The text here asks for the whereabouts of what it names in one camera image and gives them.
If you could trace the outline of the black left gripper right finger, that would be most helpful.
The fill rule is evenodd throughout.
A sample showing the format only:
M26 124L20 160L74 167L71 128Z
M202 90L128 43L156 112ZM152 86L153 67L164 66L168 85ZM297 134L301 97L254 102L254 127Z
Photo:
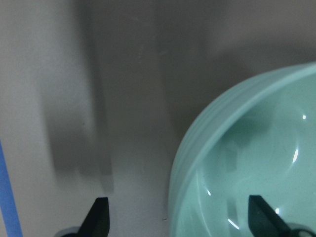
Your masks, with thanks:
M248 226L254 237L288 237L289 226L261 197L248 198Z

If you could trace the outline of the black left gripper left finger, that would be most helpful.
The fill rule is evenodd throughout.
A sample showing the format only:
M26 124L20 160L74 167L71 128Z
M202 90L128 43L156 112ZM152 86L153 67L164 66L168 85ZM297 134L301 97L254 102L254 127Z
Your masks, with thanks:
M98 197L81 227L78 237L107 237L109 234L109 200L107 197Z

